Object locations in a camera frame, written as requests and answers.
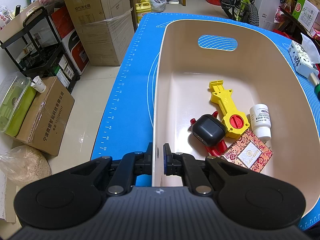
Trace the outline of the green cylindrical container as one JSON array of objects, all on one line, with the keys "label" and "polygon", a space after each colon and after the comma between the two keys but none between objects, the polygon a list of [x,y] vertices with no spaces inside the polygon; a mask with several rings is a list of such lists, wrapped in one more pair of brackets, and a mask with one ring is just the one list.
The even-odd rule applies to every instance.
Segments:
[{"label": "green cylindrical container", "polygon": [[320,101],[320,83],[315,86],[314,92],[317,96],[317,99]]}]

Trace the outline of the green black children's bicycle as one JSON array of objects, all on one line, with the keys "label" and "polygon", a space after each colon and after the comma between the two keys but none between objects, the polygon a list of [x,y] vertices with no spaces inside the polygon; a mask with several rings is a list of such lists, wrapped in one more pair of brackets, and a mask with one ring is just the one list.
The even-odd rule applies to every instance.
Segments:
[{"label": "green black children's bicycle", "polygon": [[229,19],[259,26],[259,13],[255,0],[220,0],[220,5]]}]

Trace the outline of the red patterned gift box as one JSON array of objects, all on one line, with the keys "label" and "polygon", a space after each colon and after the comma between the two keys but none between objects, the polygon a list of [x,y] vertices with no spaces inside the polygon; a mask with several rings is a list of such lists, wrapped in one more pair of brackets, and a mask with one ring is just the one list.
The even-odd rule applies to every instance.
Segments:
[{"label": "red patterned gift box", "polygon": [[272,155],[273,152],[252,131],[247,130],[227,148],[221,158],[260,173]]}]

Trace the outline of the white patterned tissue box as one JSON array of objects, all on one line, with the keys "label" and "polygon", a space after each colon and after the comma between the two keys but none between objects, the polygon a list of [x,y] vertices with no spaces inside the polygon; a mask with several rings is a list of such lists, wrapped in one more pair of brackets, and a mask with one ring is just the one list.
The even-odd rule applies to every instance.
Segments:
[{"label": "white patterned tissue box", "polygon": [[319,64],[319,52],[313,41],[303,33],[302,44],[292,40],[288,52],[292,59],[293,66],[297,73],[308,78],[311,73],[316,76],[319,70],[316,64]]}]

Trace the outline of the green white carton box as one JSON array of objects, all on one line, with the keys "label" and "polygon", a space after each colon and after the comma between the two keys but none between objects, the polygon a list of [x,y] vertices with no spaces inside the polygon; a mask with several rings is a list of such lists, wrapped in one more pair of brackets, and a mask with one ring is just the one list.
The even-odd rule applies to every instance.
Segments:
[{"label": "green white carton box", "polygon": [[319,10],[308,0],[297,0],[292,16],[307,30],[310,31],[317,18]]}]

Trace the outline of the black metal shelf cart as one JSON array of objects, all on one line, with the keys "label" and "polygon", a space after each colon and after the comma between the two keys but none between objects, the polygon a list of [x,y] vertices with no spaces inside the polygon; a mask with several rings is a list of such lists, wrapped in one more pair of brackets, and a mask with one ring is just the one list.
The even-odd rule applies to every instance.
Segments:
[{"label": "black metal shelf cart", "polygon": [[20,72],[35,78],[57,76],[69,92],[80,80],[44,7],[27,10],[17,30],[1,30],[1,48]]}]

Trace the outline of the large stacked cardboard box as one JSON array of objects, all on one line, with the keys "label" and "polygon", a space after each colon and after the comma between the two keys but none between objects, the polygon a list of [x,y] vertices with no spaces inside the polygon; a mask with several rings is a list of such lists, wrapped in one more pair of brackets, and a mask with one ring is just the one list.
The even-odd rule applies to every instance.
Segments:
[{"label": "large stacked cardboard box", "polygon": [[119,66],[135,33],[130,0],[64,0],[94,66]]}]

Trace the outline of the beige plastic storage basket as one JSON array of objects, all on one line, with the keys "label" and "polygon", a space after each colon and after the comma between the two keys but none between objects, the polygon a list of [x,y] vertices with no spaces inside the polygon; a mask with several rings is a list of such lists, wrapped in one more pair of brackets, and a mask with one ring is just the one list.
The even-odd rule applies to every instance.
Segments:
[{"label": "beige plastic storage basket", "polygon": [[289,40],[260,28],[208,20],[176,20],[160,29],[159,62],[148,84],[152,184],[182,183],[164,175],[165,143],[173,151],[205,158],[190,120],[220,110],[210,101],[209,83],[221,80],[239,111],[248,114],[258,103],[268,106],[273,156],[263,174],[302,191],[303,219],[319,213],[319,100],[310,82],[295,71]]}]

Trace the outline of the beige sack bag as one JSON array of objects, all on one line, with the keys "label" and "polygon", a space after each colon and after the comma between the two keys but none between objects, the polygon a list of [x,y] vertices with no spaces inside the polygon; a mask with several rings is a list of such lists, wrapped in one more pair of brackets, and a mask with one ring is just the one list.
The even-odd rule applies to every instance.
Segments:
[{"label": "beige sack bag", "polygon": [[1,171],[20,187],[52,175],[43,154],[27,145],[15,147],[1,154]]}]

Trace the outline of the white pill bottle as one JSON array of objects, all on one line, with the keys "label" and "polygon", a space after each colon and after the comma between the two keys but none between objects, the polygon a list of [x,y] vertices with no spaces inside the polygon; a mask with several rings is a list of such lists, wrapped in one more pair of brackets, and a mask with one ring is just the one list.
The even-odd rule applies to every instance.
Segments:
[{"label": "white pill bottle", "polygon": [[262,103],[256,104],[250,108],[249,114],[253,133],[262,142],[271,140],[271,118],[268,106]]}]

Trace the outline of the yellow oil jug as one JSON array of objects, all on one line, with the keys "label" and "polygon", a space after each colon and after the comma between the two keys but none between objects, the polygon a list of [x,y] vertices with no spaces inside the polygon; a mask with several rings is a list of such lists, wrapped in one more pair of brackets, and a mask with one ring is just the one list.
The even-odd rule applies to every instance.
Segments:
[{"label": "yellow oil jug", "polygon": [[137,23],[140,24],[143,16],[152,12],[151,3],[150,0],[140,0],[140,3],[136,3],[135,6],[137,13]]}]

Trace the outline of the black earbuds case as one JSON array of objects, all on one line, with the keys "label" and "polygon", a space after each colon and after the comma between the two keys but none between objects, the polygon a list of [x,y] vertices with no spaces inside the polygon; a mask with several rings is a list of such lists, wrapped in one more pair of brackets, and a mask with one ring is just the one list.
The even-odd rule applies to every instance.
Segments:
[{"label": "black earbuds case", "polygon": [[205,114],[191,119],[191,132],[205,146],[217,145],[226,135],[227,128],[212,114]]}]

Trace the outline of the green plastic food container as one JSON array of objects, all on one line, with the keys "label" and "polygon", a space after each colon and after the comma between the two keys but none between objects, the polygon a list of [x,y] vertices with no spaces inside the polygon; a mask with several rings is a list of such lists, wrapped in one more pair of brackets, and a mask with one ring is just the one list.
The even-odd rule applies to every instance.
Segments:
[{"label": "green plastic food container", "polygon": [[36,90],[21,72],[9,74],[1,83],[1,133],[15,137],[22,126]]}]

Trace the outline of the yellow toy launcher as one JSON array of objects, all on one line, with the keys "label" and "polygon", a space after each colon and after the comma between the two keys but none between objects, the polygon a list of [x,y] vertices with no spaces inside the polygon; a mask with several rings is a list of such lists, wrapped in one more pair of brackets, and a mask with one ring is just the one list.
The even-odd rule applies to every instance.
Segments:
[{"label": "yellow toy launcher", "polygon": [[210,101],[218,104],[222,112],[221,122],[225,125],[226,137],[239,139],[250,127],[244,112],[237,109],[232,99],[232,89],[225,89],[223,80],[210,81],[209,89],[212,91]]}]

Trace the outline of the red white appliance box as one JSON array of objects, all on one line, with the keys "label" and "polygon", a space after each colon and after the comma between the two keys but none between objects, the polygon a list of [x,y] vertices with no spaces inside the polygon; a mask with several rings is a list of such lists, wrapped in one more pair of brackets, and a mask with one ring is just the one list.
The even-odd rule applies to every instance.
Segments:
[{"label": "red white appliance box", "polygon": [[79,75],[82,75],[89,63],[89,58],[76,32],[67,7],[64,5],[59,9],[55,9],[51,14],[51,18],[68,56]]}]

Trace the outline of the white plastic bag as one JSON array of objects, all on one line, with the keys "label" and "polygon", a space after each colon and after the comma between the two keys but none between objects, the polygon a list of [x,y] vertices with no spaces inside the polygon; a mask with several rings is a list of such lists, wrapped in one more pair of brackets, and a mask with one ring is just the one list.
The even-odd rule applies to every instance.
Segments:
[{"label": "white plastic bag", "polygon": [[150,0],[152,12],[164,12],[167,0]]}]

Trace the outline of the red leg-shaped bottle opener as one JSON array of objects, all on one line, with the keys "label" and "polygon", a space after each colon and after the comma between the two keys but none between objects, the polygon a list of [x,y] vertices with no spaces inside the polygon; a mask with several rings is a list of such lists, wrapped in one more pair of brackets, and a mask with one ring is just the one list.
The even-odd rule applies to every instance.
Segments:
[{"label": "red leg-shaped bottle opener", "polygon": [[[218,111],[215,111],[212,115],[217,118]],[[204,147],[207,150],[209,155],[214,156],[214,157],[220,157],[221,155],[224,154],[224,152],[227,150],[227,146],[224,141],[224,138],[217,145],[215,145],[213,147],[208,147],[208,146],[204,145]]]}]

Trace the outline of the brown cardboard box with text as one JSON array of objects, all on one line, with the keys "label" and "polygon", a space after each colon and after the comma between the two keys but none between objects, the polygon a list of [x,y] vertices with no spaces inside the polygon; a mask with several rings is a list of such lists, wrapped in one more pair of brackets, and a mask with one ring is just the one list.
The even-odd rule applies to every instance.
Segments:
[{"label": "brown cardboard box with text", "polygon": [[74,98],[58,77],[43,80],[46,90],[37,93],[16,139],[43,153],[57,156],[74,105]]}]

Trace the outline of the white paper cup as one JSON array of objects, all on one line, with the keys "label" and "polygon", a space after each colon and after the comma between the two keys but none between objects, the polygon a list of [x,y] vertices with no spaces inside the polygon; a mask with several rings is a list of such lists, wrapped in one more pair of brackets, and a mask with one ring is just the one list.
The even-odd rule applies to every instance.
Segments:
[{"label": "white paper cup", "polygon": [[44,93],[44,91],[47,88],[47,86],[44,84],[44,82],[39,76],[36,76],[31,80],[30,86],[41,94]]}]

